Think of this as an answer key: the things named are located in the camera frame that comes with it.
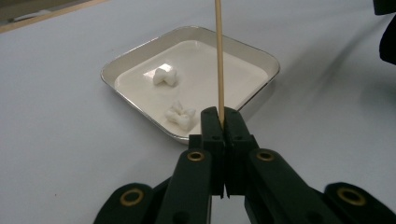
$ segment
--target thin wooden rod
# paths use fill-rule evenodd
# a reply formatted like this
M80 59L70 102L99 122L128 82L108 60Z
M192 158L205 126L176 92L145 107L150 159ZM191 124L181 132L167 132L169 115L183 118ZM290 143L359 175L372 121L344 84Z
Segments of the thin wooden rod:
M218 85L219 85L219 121L224 128L224 77L223 77L223 49L222 49L222 26L221 26L221 2L216 2L216 34L218 49Z

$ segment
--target white cotton piece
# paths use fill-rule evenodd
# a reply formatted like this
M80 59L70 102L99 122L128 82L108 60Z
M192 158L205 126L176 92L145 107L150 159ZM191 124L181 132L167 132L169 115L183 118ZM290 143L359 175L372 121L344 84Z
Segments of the white cotton piece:
M191 127L195 109L183 109L179 101L175 101L172 107L165 112L165 117L176 123L182 130L188 131Z
M165 82L169 86L174 86L177 82L176 73L176 69L174 68L171 68L168 72L166 72L164 69L157 68L152 81L154 82L154 85Z

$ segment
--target metal tray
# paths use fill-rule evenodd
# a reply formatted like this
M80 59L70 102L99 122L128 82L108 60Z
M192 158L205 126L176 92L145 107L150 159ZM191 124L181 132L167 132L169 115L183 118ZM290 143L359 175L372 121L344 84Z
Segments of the metal tray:
M279 71L272 55L223 37L224 102L240 110ZM173 67L177 84L154 85L157 68ZM218 105L216 33L201 27L181 27L131 49L105 65L102 80L165 133L187 144L199 134L200 113ZM196 110L192 127L183 131L168 121L165 111L174 101Z

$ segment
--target enamel tray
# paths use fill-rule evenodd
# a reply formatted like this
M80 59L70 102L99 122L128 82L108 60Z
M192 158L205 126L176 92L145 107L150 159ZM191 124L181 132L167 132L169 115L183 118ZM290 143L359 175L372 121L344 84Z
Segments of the enamel tray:
M223 37L224 104L240 110L279 71L272 55ZM177 83L153 84L157 68L175 69ZM102 80L165 133L188 144L201 133L201 111L218 105L216 33L182 27L131 49L105 65ZM183 131L166 119L174 101L196 110L191 128Z

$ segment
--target white table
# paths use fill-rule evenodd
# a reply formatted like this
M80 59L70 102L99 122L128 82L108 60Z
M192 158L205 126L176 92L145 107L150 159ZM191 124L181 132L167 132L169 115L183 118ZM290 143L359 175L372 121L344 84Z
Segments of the white table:
M347 182L396 211L392 16L370 0L223 1L223 33L273 54L276 79L241 112L261 147L320 191ZM110 194L169 177L187 147L100 78L105 63L177 27L215 30L214 1L114 0L0 34L0 223L92 223ZM212 223L249 223L243 198Z

